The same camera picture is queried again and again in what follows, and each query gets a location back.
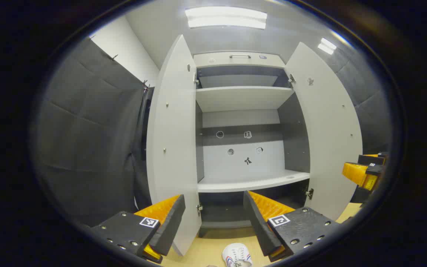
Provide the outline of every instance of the ceiling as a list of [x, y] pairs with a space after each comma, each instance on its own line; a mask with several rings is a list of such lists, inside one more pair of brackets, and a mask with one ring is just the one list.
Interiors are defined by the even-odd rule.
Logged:
[[[190, 29], [185, 9], [201, 6], [246, 7], [266, 12], [266, 29], [222, 26]], [[256, 51], [277, 54], [286, 63], [298, 43], [303, 42], [329, 62], [337, 53], [329, 56], [317, 48], [323, 37], [341, 53], [354, 53], [318, 18], [289, 2], [277, 0], [154, 0], [130, 11], [126, 18], [159, 69], [179, 34], [184, 35], [192, 54]]]

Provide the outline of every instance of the shoe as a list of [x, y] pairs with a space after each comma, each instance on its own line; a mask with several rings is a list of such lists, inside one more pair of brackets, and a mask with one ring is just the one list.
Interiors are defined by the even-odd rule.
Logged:
[[222, 253], [222, 257], [227, 267], [253, 267], [248, 249], [242, 243], [228, 245]]

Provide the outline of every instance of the ceiling light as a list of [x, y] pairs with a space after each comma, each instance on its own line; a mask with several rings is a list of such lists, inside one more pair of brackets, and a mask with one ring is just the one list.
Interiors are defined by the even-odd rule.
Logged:
[[323, 43], [320, 43], [317, 47], [329, 55], [332, 55], [334, 53], [333, 49], [330, 49], [329, 47], [325, 46], [325, 44]]
[[352, 47], [352, 45], [344, 39], [344, 37], [340, 36], [337, 32], [331, 31], [332, 35], [334, 35], [334, 37], [336, 37], [337, 39], [339, 39], [339, 41], [342, 42], [342, 44], [345, 44], [349, 47]]
[[195, 7], [185, 10], [189, 27], [243, 26], [266, 28], [265, 12], [241, 7]]
[[335, 46], [335, 44], [332, 44], [331, 42], [327, 41], [326, 39], [322, 38], [321, 39], [321, 43], [325, 44], [327, 47], [329, 47], [332, 50], [335, 50], [337, 47]]

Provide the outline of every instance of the wooden floor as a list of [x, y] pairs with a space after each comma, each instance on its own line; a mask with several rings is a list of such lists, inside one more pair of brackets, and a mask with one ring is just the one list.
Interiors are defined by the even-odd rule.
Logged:
[[[342, 215], [336, 220], [342, 223], [360, 210], [360, 203], [349, 203]], [[196, 267], [225, 267], [222, 259], [224, 248], [232, 243], [243, 243], [251, 254], [255, 267], [270, 264], [268, 257], [261, 253], [258, 240], [253, 228], [215, 229], [209, 230], [203, 238], [195, 238], [188, 253], [181, 257], [171, 248], [162, 262], [166, 267], [196, 266]]]

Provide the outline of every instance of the cabinet handle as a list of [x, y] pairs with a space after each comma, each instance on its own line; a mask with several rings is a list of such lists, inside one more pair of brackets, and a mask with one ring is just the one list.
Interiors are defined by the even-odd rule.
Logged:
[[247, 56], [249, 59], [251, 59], [250, 55], [243, 55], [243, 54], [235, 54], [235, 55], [230, 55], [230, 58], [234, 57], [234, 56]]

